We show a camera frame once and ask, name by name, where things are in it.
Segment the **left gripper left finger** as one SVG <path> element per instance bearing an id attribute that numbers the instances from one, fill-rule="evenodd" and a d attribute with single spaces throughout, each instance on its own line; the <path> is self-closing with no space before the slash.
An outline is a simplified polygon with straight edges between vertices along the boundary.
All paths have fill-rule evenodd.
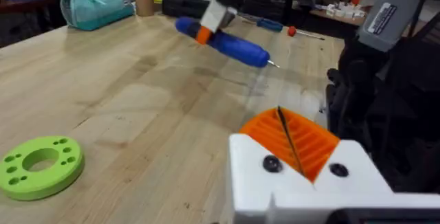
<path id="1" fill-rule="evenodd" d="M 315 123 L 286 108 L 263 111 L 229 136 L 233 202 L 309 202 L 315 197 Z"/>

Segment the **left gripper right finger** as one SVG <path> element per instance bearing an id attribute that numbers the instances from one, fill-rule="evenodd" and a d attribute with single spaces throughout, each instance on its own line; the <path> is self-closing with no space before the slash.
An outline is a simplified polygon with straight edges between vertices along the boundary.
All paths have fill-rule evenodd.
<path id="1" fill-rule="evenodd" d="M 327 194 L 391 194 L 393 191 L 365 150 L 307 118 L 278 107 L 288 164 L 316 191 Z"/>

